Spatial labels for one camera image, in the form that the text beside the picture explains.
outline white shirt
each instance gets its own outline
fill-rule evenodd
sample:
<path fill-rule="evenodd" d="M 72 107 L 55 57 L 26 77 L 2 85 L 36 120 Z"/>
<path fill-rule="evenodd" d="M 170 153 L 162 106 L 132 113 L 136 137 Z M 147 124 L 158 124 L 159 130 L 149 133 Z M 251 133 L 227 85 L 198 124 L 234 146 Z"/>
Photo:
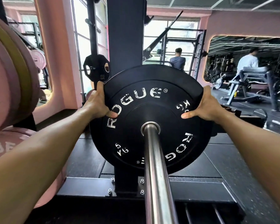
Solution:
<path fill-rule="evenodd" d="M 243 56 L 237 65 L 237 74 L 239 74 L 244 67 L 258 67 L 258 58 L 250 54 Z"/>

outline yellow weight plate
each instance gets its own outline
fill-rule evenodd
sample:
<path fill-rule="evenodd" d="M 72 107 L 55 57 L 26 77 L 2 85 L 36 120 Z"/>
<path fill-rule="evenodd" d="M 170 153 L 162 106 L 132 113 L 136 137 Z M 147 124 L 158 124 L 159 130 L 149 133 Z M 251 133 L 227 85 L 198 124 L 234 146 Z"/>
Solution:
<path fill-rule="evenodd" d="M 21 88 L 21 101 L 16 118 L 20 121 L 26 118 L 26 116 L 23 116 L 23 114 L 27 113 L 27 111 L 30 109 L 30 102 L 32 99 L 32 85 L 30 72 L 21 52 L 19 51 L 13 40 L 10 38 L 10 36 L 7 34 L 7 32 L 1 28 L 1 26 L 0 41 L 5 46 L 8 54 L 10 55 L 19 76 Z"/>

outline hand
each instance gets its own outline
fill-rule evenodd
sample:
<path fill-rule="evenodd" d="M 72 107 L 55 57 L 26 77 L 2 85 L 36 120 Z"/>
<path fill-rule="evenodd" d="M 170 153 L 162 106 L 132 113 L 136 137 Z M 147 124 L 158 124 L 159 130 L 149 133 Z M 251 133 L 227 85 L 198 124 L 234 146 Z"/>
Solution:
<path fill-rule="evenodd" d="M 220 115 L 225 109 L 219 104 L 211 94 L 210 86 L 203 88 L 203 96 L 197 109 L 182 114 L 183 119 L 199 116 L 204 120 L 212 120 L 218 123 Z"/>
<path fill-rule="evenodd" d="M 108 116 L 111 118 L 117 117 L 117 113 L 110 111 L 105 105 L 103 82 L 98 82 L 96 90 L 91 93 L 83 108 L 89 110 L 93 118 L 99 118 L 103 116 Z"/>

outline blue t-shirt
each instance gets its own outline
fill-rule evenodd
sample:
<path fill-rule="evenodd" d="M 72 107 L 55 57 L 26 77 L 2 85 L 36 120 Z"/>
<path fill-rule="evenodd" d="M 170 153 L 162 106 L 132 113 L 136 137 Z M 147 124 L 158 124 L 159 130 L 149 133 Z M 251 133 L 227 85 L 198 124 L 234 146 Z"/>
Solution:
<path fill-rule="evenodd" d="M 184 69 L 184 65 L 186 63 L 186 58 L 185 57 L 181 57 L 181 56 L 175 56 L 175 57 L 172 57 L 170 59 L 170 62 L 172 63 L 174 68 L 183 70 Z"/>

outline weight bench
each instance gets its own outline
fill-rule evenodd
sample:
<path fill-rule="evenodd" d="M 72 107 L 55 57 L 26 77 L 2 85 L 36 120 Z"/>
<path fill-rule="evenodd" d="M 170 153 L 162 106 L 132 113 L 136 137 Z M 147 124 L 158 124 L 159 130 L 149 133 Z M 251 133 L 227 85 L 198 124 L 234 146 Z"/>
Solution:
<path fill-rule="evenodd" d="M 232 102 L 246 102 L 246 101 L 254 101 L 258 98 L 261 98 L 266 101 L 270 101 L 272 105 L 272 109 L 274 111 L 279 111 L 279 106 L 277 103 L 277 97 L 274 90 L 274 77 L 273 71 L 268 71 L 267 67 L 244 67 L 242 71 L 238 75 L 236 75 L 231 81 L 231 87 L 228 91 L 228 97 L 222 97 L 222 100 L 227 100 L 227 103 L 224 105 L 230 106 Z M 255 84 L 268 84 L 270 96 L 265 96 L 262 94 L 247 92 L 247 86 L 249 83 Z M 243 98 L 235 98 L 234 95 L 238 90 L 239 86 L 243 87 Z"/>

